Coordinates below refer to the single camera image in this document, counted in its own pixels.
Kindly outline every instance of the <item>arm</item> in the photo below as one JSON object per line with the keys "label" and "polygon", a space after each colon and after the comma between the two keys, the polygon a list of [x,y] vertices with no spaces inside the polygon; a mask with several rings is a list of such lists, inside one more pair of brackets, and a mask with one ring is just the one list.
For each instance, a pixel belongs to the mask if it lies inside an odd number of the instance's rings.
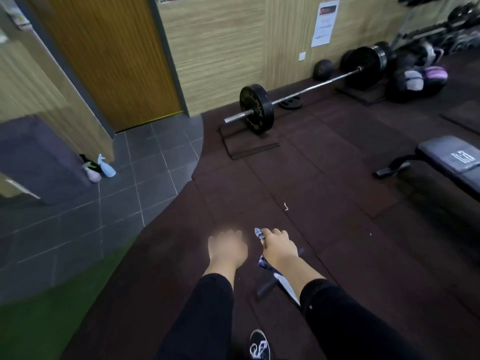
{"label": "arm", "polygon": [[299,258],[286,231],[262,232],[264,257],[292,286],[329,360],[421,358],[392,327]]}
{"label": "arm", "polygon": [[242,232],[208,239],[210,265],[160,345],[155,359],[226,360],[230,350],[233,281],[247,259]]}

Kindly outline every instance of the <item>black sneaker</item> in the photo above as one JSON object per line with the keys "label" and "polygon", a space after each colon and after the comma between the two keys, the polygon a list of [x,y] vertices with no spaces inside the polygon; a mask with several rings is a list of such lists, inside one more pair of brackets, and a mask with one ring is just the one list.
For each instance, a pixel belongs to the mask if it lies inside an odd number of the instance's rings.
{"label": "black sneaker", "polygon": [[252,359],[270,360],[270,346],[262,330],[255,330],[251,333],[250,344]]}

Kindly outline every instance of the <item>printed sign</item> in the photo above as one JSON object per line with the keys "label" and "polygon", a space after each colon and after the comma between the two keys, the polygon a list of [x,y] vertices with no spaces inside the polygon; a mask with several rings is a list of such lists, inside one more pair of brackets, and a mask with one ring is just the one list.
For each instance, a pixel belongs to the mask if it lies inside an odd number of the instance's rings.
{"label": "printed sign", "polygon": [[340,0],[322,2],[318,6],[317,21],[315,23],[315,31],[311,47],[318,47],[330,42],[333,26],[339,11]]}

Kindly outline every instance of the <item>hand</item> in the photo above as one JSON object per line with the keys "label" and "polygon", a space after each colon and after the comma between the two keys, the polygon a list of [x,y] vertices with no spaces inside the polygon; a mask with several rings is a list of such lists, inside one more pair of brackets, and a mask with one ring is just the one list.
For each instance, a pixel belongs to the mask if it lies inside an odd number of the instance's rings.
{"label": "hand", "polygon": [[248,247],[242,240],[242,232],[232,230],[220,232],[216,237],[208,238],[210,262],[222,263],[238,269],[248,257]]}
{"label": "hand", "polygon": [[289,239],[285,230],[280,232],[277,228],[274,228],[273,231],[262,228],[261,231],[265,235],[265,239],[262,240],[263,256],[273,268],[279,270],[280,263],[286,258],[298,258],[297,247]]}

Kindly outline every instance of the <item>white shoelace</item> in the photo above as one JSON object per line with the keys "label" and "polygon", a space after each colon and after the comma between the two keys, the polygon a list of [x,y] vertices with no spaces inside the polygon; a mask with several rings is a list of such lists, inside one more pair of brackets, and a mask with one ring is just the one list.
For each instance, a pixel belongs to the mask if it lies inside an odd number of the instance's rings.
{"label": "white shoelace", "polygon": [[268,342],[265,340],[260,341],[260,346],[252,344],[250,346],[250,355],[252,359],[261,359],[264,350],[268,347]]}

